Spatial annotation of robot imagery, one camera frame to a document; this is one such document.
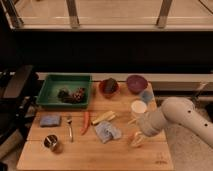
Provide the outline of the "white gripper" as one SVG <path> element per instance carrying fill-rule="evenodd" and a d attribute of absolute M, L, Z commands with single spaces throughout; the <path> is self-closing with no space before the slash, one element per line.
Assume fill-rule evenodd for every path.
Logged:
<path fill-rule="evenodd" d="M 148 137 L 159 134 L 164 128 L 164 115 L 160 109 L 142 114 L 139 118 L 128 121 L 128 125 L 136 124 L 140 131 Z M 143 140 L 143 134 L 136 132 L 132 137 L 130 146 L 139 147 Z"/>

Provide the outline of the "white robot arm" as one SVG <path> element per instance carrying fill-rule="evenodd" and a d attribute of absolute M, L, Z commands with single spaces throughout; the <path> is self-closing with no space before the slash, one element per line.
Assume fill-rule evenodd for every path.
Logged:
<path fill-rule="evenodd" d="M 198 114 L 194 103 L 187 98 L 169 97 L 160 107 L 140 114 L 134 121 L 139 131 L 132 137 L 132 147 L 139 147 L 143 140 L 158 135 L 171 122 L 189 129 L 213 148 L 213 123 Z"/>

